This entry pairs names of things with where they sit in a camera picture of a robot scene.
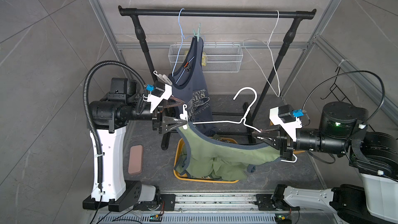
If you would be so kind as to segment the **green tank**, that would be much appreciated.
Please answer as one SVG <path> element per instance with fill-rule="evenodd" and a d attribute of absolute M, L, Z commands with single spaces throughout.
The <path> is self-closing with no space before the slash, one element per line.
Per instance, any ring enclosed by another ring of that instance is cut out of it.
<path fill-rule="evenodd" d="M 178 129 L 185 146 L 182 163 L 177 166 L 180 174 L 190 178 L 210 177 L 215 180 L 245 180 L 256 167 L 274 162 L 279 152 L 265 143 L 241 145 L 212 139 L 196 128 Z"/>

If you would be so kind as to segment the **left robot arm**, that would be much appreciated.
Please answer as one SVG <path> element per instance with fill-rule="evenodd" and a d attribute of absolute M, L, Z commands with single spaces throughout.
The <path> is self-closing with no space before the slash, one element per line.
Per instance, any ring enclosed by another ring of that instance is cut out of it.
<path fill-rule="evenodd" d="M 89 88 L 94 74 L 105 66 L 128 70 L 135 80 L 114 78 L 110 91 L 99 101 L 89 101 Z M 88 72 L 83 89 L 83 104 L 94 151 L 94 183 L 91 194 L 83 200 L 83 209 L 122 212 L 138 206 L 164 207 L 157 186 L 138 180 L 125 180 L 123 174 L 123 142 L 130 121 L 151 121 L 160 134 L 169 133 L 188 123 L 187 113 L 175 114 L 183 100 L 173 96 L 172 86 L 163 82 L 146 84 L 130 66 L 113 60 L 94 65 Z"/>

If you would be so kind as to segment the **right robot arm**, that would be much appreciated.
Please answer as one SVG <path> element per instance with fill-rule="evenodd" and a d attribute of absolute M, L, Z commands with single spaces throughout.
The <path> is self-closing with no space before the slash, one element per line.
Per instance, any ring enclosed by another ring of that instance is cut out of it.
<path fill-rule="evenodd" d="M 296 151 L 347 157 L 363 185 L 343 184 L 324 190 L 278 185 L 272 195 L 280 210 L 312 208 L 335 214 L 349 224 L 395 224 L 398 221 L 398 141 L 368 131 L 372 114 L 343 101 L 323 107 L 318 129 L 301 124 L 303 109 L 272 108 L 271 127 L 252 136 L 279 151 L 283 162 L 295 162 Z"/>

